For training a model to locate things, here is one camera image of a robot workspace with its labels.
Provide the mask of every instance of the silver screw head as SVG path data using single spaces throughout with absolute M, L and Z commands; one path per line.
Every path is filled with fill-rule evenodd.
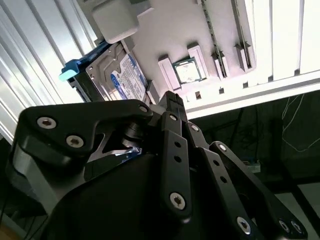
M 84 140 L 81 137 L 76 135 L 68 136 L 65 141 L 66 141 L 66 144 L 68 144 L 70 147 L 76 148 L 76 149 L 81 148 L 85 144 Z
M 47 116 L 39 117 L 36 123 L 40 128 L 43 128 L 43 129 L 54 129 L 57 126 L 56 121 L 53 120 L 51 117 L 47 117 Z
M 227 151 L 226 147 L 223 146 L 222 144 L 219 144 L 219 148 L 221 148 L 223 151 Z
M 177 192 L 170 194 L 170 201 L 176 209 L 183 210 L 186 207 L 185 199 Z
M 236 222 L 238 223 L 238 226 L 241 228 L 241 230 L 246 235 L 250 235 L 251 234 L 251 227 L 250 227 L 249 223 L 243 217 L 238 216 L 236 218 Z
M 196 126 L 196 125 L 191 125 L 191 128 L 196 131 L 196 132 L 199 132 L 199 128 Z
M 174 115 L 172 115 L 172 114 L 170 114 L 170 118 L 171 118 L 173 121 L 177 121 L 176 116 L 174 116 Z
M 144 106 L 140 106 L 139 109 L 142 111 L 142 112 L 148 112 L 148 109 L 146 109 Z
M 291 221 L 291 224 L 298 233 L 302 234 L 301 227 L 298 224 L 296 224 L 294 221 Z
M 290 233 L 290 229 L 284 221 L 279 220 L 279 224 L 287 233 Z

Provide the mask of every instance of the blue label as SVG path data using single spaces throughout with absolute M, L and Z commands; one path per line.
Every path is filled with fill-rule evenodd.
M 120 83 L 118 82 L 116 76 L 113 75 L 113 74 L 111 74 L 110 77 L 111 77 L 111 80 L 112 80 L 115 88 L 118 90 L 120 96 L 122 97 L 122 99 L 123 99 L 123 100 L 128 99 L 127 96 L 126 96 L 126 94 L 125 94 L 124 91 L 122 90 L 121 85 L 120 85 Z
M 139 78 L 140 78 L 142 84 L 144 85 L 144 87 L 146 88 L 147 87 L 147 80 L 146 80 L 145 76 L 140 72 L 140 70 L 139 70 L 139 68 L 138 68 L 138 66 L 136 64 L 136 61 L 134 60 L 134 58 L 132 56 L 130 56 L 130 54 L 129 54 L 129 58 L 130 58 L 131 63 L 132 63 L 131 67 L 133 69 L 135 69 L 136 72 L 139 74 Z

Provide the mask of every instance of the cable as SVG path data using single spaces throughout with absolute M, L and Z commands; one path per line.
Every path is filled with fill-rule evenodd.
M 291 104 L 294 103 L 294 101 L 299 97 L 299 95 L 295 96 L 295 98 L 292 100 L 292 102 L 289 103 L 290 101 L 290 97 L 288 97 L 288 100 L 286 102 L 286 106 L 282 112 L 282 120 L 285 118 L 286 114 L 287 114 L 287 111 L 288 111 L 288 108 L 290 107 Z
M 43 220 L 43 222 L 39 225 L 39 227 L 34 231 L 34 233 L 32 233 L 32 235 L 29 237 L 28 240 L 31 240 L 35 235 L 36 233 L 42 228 L 42 226 L 45 224 L 45 222 L 47 221 L 48 219 L 48 216 L 46 216 L 46 218 Z
M 293 117 L 291 118 L 290 122 L 288 123 L 288 125 L 286 127 L 283 128 L 283 131 L 282 131 L 282 135 L 284 134 L 284 132 L 288 129 L 288 127 L 291 125 L 291 123 L 294 121 L 296 115 L 297 115 L 297 112 L 301 106 L 301 103 L 302 103 L 302 100 L 304 99 L 305 95 L 303 94 L 301 99 L 300 99 L 300 102 L 299 102 L 299 105 L 298 107 L 296 108 L 294 114 L 293 114 Z
M 4 201 L 3 201 L 3 205 L 2 205 L 2 209 L 1 209 L 1 215 L 0 215 L 0 228 L 1 228 L 2 219 L 3 219 L 4 214 L 5 214 L 5 209 L 6 209 L 6 206 L 7 206 L 8 200 L 9 200 L 10 188 L 11 188 L 11 185 L 10 185 L 10 184 L 8 184 L 8 186 L 7 186 L 7 191 L 6 191 L 6 197 L 5 197 Z
M 299 105 L 298 105 L 298 107 L 296 108 L 296 110 L 295 110 L 295 112 L 294 112 L 294 114 L 293 114 L 293 117 L 291 118 L 291 120 L 290 120 L 290 122 L 288 123 L 288 125 L 283 128 L 283 131 L 282 131 L 282 140 L 283 140 L 286 144 L 288 144 L 291 148 L 293 148 L 295 151 L 297 151 L 298 153 L 303 153 L 303 152 L 307 151 L 307 150 L 308 150 L 309 148 L 311 148 L 314 144 L 316 144 L 318 141 L 320 141 L 320 137 L 319 137 L 317 140 L 315 140 L 313 143 L 311 143 L 307 148 L 302 149 L 302 150 L 299 150 L 299 149 L 297 149 L 295 146 L 293 146 L 291 143 L 289 143 L 287 140 L 285 140 L 285 138 L 284 138 L 285 131 L 288 129 L 288 127 L 290 126 L 290 124 L 294 121 L 294 119 L 295 119 L 295 117 L 296 117 L 296 114 L 297 114 L 297 112 L 298 112 L 298 110 L 299 110 L 299 108 L 300 108 L 300 106 L 301 106 L 301 103 L 302 103 L 302 101 L 303 101 L 303 99 L 304 99 L 304 96 L 305 96 L 305 95 L 303 94 L 302 97 L 301 97 L 301 99 L 300 99 Z M 297 99 L 297 97 L 298 97 L 298 96 L 296 96 L 296 97 L 294 98 L 294 100 L 293 100 L 290 104 L 292 104 L 292 103 Z M 289 98 L 288 98 L 288 101 L 287 101 L 287 103 L 286 103 L 286 106 L 285 106 L 285 108 L 284 108 L 284 110 L 283 110 L 283 112 L 282 112 L 282 117 L 283 117 L 283 118 L 286 116 L 286 113 L 287 113 L 287 111 L 288 111 L 288 107 L 290 106 L 290 104 L 288 104 L 288 103 L 289 103 Z
M 28 232 L 26 233 L 26 235 L 24 236 L 23 240 L 26 240 L 26 239 L 27 239 L 27 237 L 28 237 L 28 235 L 29 235 L 29 233 L 30 233 L 30 231 L 31 231 L 31 229 L 32 229 L 32 226 L 33 226 L 34 223 L 35 223 L 35 220 L 36 220 L 36 216 L 33 217 L 32 222 L 31 222 L 31 225 L 30 225 L 30 227 L 29 227 L 29 230 L 28 230 Z

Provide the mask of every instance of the robotic hand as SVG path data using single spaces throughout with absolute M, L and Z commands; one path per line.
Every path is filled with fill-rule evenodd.
M 140 155 L 85 181 L 88 161 Z M 222 142 L 207 144 L 182 99 L 37 106 L 18 121 L 11 182 L 49 215 L 42 239 L 305 240 L 302 223 Z

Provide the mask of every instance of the hard drive label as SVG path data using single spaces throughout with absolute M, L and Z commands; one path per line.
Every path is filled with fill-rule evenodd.
M 147 81 L 135 60 L 127 54 L 120 62 L 120 69 L 121 72 L 112 72 L 111 79 L 122 99 L 143 101 Z

